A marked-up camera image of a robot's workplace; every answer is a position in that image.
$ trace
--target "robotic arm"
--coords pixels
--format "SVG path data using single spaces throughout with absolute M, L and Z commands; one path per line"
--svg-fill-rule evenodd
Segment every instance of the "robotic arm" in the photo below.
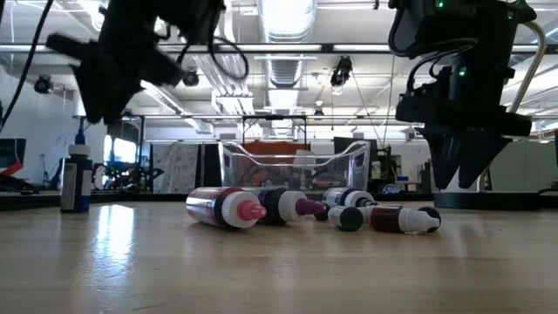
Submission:
M 423 57 L 411 70 L 396 118 L 425 124 L 418 131 L 430 146 L 438 188 L 446 188 L 458 168 L 459 185 L 468 188 L 511 141 L 502 135 L 530 133 L 530 119 L 507 113 L 500 98 L 514 76 L 508 62 L 517 26 L 536 14 L 525 0 L 390 0 L 389 6 L 397 10 L 391 52 Z M 156 18 L 180 30 L 185 50 L 208 44 L 211 51 L 223 9 L 223 0 L 111 0 L 98 42 L 54 34 L 46 45 L 81 61 L 73 70 L 87 119 L 108 124 L 142 90 L 141 80 L 176 85 L 184 75 L 181 58 L 177 63 L 157 49 Z M 437 74 L 431 68 L 435 81 L 415 87 L 414 75 L 427 63 L 446 66 Z
M 417 128 L 432 155 L 438 188 L 447 188 L 459 169 L 459 186 L 469 188 L 512 140 L 527 136 L 528 117 L 507 113 L 500 98 L 514 69 L 508 66 L 518 24 L 536 19 L 524 0 L 391 0 L 396 18 L 389 46 L 399 57 L 425 56 L 411 70 L 396 119 L 424 123 Z M 428 62 L 447 60 L 434 82 L 414 86 L 414 74 Z
M 53 34 L 46 46 L 81 61 L 72 68 L 87 120 L 110 124 L 142 91 L 141 80 L 177 85 L 184 76 L 180 64 L 157 48 L 162 39 L 153 31 L 157 17 L 176 26 L 187 45 L 208 44 L 224 8 L 222 0 L 111 0 L 100 11 L 105 22 L 99 41 L 85 44 Z

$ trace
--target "pink bottle cap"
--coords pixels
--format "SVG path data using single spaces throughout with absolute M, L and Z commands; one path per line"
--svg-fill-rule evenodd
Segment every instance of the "pink bottle cap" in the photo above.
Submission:
M 265 217 L 268 211 L 255 201 L 243 201 L 238 205 L 237 214 L 240 219 L 249 222 Z
M 296 201 L 296 213 L 299 215 L 313 215 L 320 214 L 325 211 L 327 207 L 319 201 L 311 201 L 306 199 L 299 199 Z

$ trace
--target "plastic bottle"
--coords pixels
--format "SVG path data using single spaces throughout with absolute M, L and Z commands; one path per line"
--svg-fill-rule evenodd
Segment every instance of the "plastic bottle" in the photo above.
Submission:
M 241 188 L 197 188 L 186 199 L 186 211 L 199 222 L 226 230 L 250 228 L 267 214 L 257 197 Z
M 330 222 L 342 231 L 357 231 L 364 223 L 363 213 L 358 208 L 335 206 L 328 212 Z
M 364 224 L 365 225 L 370 226 L 372 210 L 376 207 L 378 207 L 378 205 L 372 205 L 372 206 L 367 206 L 367 207 L 363 207 L 363 208 L 358 208 L 358 210 L 360 210 L 363 213 Z M 399 206 L 399 205 L 391 205 L 391 206 L 382 205 L 382 206 L 380 206 L 380 208 L 401 209 L 403 207 Z
M 316 218 L 316 220 L 319 222 L 327 222 L 329 220 L 328 213 L 330 212 L 330 209 L 337 206 L 336 203 L 331 201 L 324 201 L 323 205 L 325 205 L 325 211 L 322 213 L 314 214 L 314 218 Z
M 355 188 L 330 188 L 323 194 L 323 201 L 356 208 L 377 204 L 370 193 Z
M 64 159 L 60 210 L 65 213 L 89 211 L 91 204 L 91 178 L 93 161 L 87 157 L 91 149 L 85 144 L 84 130 L 80 127 L 73 145 L 68 148 L 70 158 Z
M 300 222 L 306 215 L 325 211 L 326 206 L 318 201 L 310 201 L 303 192 L 288 191 L 286 188 L 244 188 L 256 195 L 268 214 L 260 223 L 280 226 L 287 222 Z
M 392 233 L 431 233 L 442 223 L 439 212 L 430 207 L 419 209 L 376 206 L 371 210 L 371 226 Z

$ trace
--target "table surface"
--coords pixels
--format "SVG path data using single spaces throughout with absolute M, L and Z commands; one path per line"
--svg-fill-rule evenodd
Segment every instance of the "table surface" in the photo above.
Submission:
M 438 233 L 392 235 L 314 221 L 231 233 L 182 203 L 3 212 L 0 313 L 558 309 L 558 212 L 441 213 Z

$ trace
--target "blue bottle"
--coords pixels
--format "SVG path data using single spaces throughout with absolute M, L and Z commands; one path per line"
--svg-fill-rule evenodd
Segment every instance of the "blue bottle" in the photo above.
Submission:
M 93 161 L 88 160 L 91 149 L 85 144 L 84 130 L 79 128 L 73 145 L 68 148 L 70 158 L 64 159 L 64 174 L 60 191 L 60 210 L 63 213 L 89 211 Z

